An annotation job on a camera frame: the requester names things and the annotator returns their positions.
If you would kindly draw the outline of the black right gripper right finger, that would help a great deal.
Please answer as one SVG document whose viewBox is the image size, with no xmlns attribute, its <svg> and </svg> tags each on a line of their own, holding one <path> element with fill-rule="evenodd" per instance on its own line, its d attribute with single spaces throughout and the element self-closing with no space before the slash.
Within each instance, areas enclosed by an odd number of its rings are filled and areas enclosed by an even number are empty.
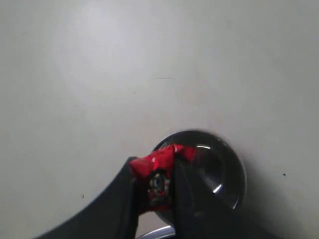
<svg viewBox="0 0 319 239">
<path fill-rule="evenodd" d="M 276 238 L 218 199 L 190 164 L 177 160 L 174 163 L 173 179 L 173 221 L 176 238 Z"/>
</svg>

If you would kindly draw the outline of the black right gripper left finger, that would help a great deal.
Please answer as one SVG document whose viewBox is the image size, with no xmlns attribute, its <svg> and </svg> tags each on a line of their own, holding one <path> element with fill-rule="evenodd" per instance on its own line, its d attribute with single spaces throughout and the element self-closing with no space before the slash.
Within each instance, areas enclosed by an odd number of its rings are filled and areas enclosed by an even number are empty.
<svg viewBox="0 0 319 239">
<path fill-rule="evenodd" d="M 134 239 L 139 203 L 129 157 L 111 184 L 85 209 L 39 239 Z"/>
</svg>

